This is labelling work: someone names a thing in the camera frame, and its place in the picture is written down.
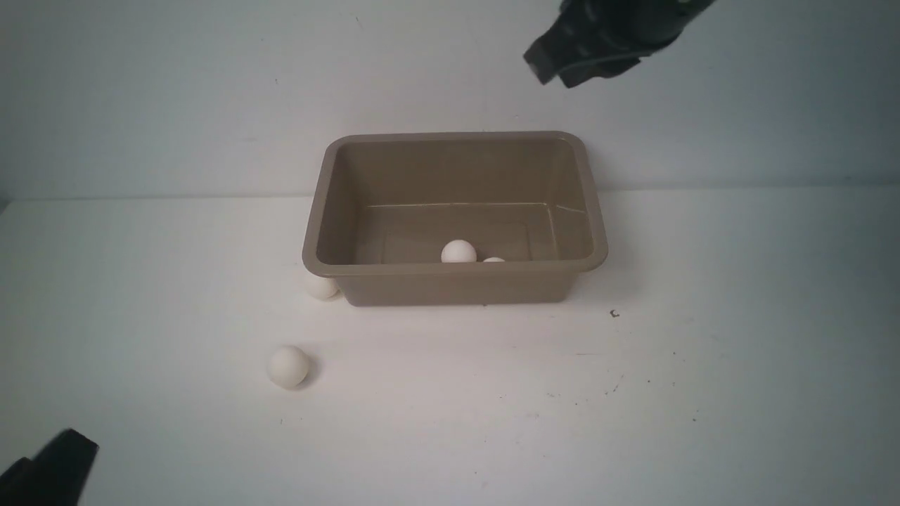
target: white wall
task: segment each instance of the white wall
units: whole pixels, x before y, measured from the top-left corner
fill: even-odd
[[[566,130],[605,187],[900,182],[900,3],[719,0],[540,86],[556,0],[0,0],[0,194],[308,193],[351,133]]]

